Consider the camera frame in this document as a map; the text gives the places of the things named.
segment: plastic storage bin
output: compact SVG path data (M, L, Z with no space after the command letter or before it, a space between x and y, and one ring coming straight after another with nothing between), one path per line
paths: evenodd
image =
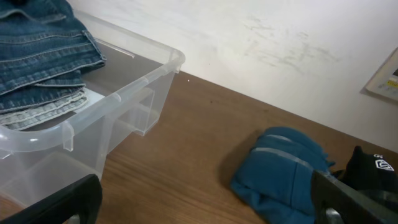
M87 89L104 97L29 131L0 126L0 197L22 207L88 174L101 178L108 152L158 121L185 61L176 49L82 12L75 16L108 58L104 68L83 76Z

